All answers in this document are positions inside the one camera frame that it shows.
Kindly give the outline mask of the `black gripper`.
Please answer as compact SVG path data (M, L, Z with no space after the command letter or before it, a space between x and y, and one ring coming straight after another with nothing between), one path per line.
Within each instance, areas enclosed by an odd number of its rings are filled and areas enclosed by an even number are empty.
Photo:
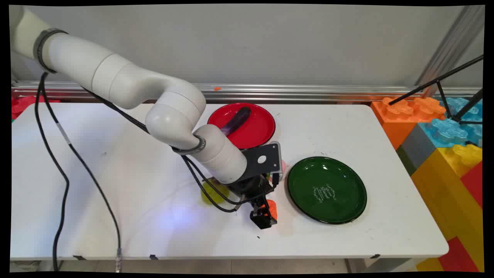
M266 198L274 188L276 174L261 174L228 185L228 189L240 198L240 203L252 204L249 218L259 229L268 229L277 224L276 202Z

